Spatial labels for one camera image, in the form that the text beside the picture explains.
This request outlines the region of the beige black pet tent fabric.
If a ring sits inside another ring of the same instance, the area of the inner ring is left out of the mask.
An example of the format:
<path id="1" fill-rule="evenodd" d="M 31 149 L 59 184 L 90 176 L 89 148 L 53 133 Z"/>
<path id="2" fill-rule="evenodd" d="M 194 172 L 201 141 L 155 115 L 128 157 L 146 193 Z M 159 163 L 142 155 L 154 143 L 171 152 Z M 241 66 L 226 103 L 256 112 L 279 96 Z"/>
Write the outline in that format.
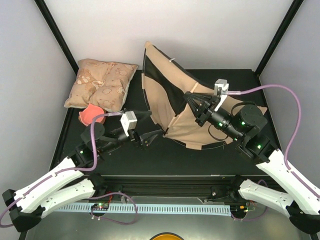
<path id="1" fill-rule="evenodd" d="M 214 95 L 215 82 L 205 83 L 188 73 L 175 60 L 151 42 L 144 45 L 141 84 L 152 121 L 163 130 L 163 136 L 182 143 L 186 148 L 202 150 L 204 146 L 235 141 L 210 123 L 199 126 L 184 99 L 186 92 Z M 222 104 L 236 114 L 244 103 L 227 96 Z"/>

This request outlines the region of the beige patterned pillow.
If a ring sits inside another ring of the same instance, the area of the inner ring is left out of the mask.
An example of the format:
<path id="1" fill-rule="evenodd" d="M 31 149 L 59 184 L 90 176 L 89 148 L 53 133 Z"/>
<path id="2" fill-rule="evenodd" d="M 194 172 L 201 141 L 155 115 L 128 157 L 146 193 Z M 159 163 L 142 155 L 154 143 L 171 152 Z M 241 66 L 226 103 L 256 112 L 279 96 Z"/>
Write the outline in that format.
<path id="1" fill-rule="evenodd" d="M 90 104 L 107 112 L 119 112 L 126 101 L 136 64 L 81 59 L 66 108 L 85 109 Z"/>

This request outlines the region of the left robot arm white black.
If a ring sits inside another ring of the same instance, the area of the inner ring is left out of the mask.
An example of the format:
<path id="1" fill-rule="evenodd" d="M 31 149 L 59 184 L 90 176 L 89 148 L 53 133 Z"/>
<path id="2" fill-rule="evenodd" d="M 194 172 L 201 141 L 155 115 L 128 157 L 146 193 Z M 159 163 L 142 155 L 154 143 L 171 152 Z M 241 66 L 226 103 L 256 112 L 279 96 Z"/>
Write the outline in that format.
<path id="1" fill-rule="evenodd" d="M 8 189 L 2 194 L 6 205 L 4 212 L 9 214 L 11 223 L 1 227 L 14 227 L 23 233 L 67 204 L 103 199 L 108 192 L 107 183 L 100 174 L 93 172 L 99 155 L 117 150 L 126 143 L 147 147 L 161 131 L 140 135 L 135 128 L 151 114 L 150 110 L 122 110 L 94 117 L 80 135 L 82 143 L 55 168 L 22 189 Z"/>

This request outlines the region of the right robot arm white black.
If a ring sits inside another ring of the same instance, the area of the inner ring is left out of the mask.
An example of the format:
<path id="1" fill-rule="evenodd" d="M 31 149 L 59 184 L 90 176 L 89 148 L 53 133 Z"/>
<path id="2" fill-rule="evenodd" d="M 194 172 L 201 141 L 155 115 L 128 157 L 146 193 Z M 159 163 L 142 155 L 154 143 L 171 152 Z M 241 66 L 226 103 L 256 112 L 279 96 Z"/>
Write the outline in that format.
<path id="1" fill-rule="evenodd" d="M 228 187 L 228 198 L 234 202 L 252 200 L 286 216 L 302 232 L 315 235 L 320 231 L 320 190 L 289 162 L 282 151 L 261 130 L 267 124 L 262 111 L 253 102 L 240 102 L 234 114 L 222 108 L 222 97 L 186 92 L 195 122 L 210 123 L 237 142 L 239 154 L 262 170 L 282 188 L 283 192 L 261 186 L 244 177 L 237 177 Z"/>

